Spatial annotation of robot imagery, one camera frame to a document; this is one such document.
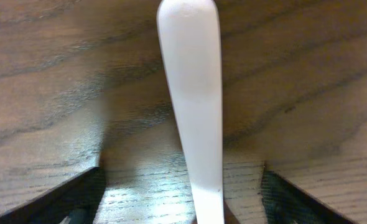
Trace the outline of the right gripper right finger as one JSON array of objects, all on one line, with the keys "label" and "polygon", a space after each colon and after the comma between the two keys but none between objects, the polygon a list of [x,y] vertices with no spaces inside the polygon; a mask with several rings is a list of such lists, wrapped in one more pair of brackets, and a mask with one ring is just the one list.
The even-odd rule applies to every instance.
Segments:
[{"label": "right gripper right finger", "polygon": [[261,195],[268,224],[355,224],[273,171],[263,172]]}]

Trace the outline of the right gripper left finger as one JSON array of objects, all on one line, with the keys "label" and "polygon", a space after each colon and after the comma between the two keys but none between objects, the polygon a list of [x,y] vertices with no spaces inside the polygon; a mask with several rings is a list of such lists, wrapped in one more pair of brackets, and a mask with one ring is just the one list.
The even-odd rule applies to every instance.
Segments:
[{"label": "right gripper left finger", "polygon": [[0,224],[93,223],[105,189],[105,171],[92,167],[1,214]]}]

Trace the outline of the white plastic spoon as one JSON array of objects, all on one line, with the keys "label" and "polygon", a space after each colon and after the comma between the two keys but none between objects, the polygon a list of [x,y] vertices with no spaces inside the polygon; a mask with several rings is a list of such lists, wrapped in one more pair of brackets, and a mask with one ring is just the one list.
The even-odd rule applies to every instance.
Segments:
[{"label": "white plastic spoon", "polygon": [[198,223],[224,223],[221,34],[213,0],[163,0],[157,29]]}]

